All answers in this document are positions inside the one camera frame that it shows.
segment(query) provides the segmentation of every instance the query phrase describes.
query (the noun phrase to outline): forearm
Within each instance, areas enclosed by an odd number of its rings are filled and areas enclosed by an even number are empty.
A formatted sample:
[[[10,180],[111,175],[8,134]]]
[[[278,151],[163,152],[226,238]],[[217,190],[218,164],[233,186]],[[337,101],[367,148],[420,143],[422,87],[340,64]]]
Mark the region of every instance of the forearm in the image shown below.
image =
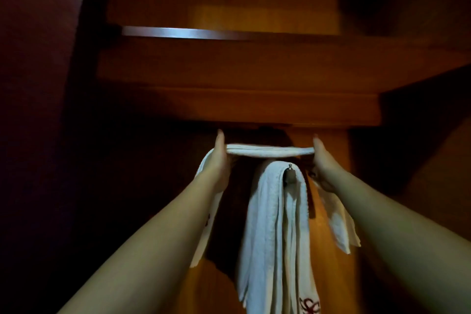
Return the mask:
[[[392,272],[429,310],[461,313],[471,301],[471,245],[346,171],[330,179]]]
[[[199,174],[133,234],[60,313],[155,313],[189,268],[216,179]]]

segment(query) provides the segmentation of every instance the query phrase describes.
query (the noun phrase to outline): red monogram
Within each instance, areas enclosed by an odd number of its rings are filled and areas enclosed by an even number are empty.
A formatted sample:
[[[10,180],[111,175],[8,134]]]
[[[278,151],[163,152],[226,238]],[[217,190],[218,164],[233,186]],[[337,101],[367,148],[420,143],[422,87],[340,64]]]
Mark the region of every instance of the red monogram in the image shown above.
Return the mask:
[[[321,305],[319,302],[314,302],[311,298],[302,300],[299,298],[299,304],[301,305],[304,314],[316,314],[321,312]]]

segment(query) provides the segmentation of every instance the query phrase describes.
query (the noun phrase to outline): person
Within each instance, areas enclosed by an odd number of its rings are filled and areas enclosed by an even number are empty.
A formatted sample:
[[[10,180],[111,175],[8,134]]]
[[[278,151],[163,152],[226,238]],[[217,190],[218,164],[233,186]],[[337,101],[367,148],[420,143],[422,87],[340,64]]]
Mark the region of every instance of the person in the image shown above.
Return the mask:
[[[338,195],[386,265],[428,310],[471,313],[471,243],[344,170],[314,137],[311,176]],[[218,131],[203,171],[90,277],[60,314],[156,313],[189,268],[230,158]]]

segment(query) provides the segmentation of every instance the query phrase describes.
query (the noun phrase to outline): right arm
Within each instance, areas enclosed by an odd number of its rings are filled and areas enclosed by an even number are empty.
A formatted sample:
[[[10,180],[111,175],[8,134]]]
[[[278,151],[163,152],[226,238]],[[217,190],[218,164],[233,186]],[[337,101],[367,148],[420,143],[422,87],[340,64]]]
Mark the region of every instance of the right arm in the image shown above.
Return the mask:
[[[380,257],[428,310],[471,313],[471,242],[377,192],[314,138],[312,175],[334,192]]]

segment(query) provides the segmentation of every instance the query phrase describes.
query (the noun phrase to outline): white towel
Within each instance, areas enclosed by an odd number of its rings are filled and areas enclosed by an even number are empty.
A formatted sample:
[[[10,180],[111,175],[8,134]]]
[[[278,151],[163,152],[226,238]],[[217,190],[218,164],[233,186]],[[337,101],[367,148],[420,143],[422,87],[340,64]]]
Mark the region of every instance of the white towel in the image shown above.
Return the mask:
[[[236,289],[247,314],[318,313],[309,250],[304,177],[296,165],[267,160],[252,184],[236,270]],[[294,172],[284,186],[283,174]]]
[[[204,164],[212,153],[211,149],[203,158],[196,175],[202,172]],[[314,148],[296,148],[296,147],[270,147],[262,145],[247,145],[247,144],[228,144],[227,153],[232,155],[247,156],[247,157],[262,157],[262,158],[281,158],[281,157],[296,157],[300,155],[314,154]],[[340,200],[335,194],[319,190],[321,200],[327,210],[329,216],[329,225],[332,234],[338,247],[345,253],[350,253],[349,244],[359,246],[360,241],[355,233],[355,224],[352,218],[343,207]],[[209,235],[211,234],[212,224],[219,207],[219,202],[222,197],[222,192],[215,195],[214,200],[209,209],[208,223],[201,234],[200,241],[196,248],[195,254],[191,261],[190,268],[196,267],[208,244]]]

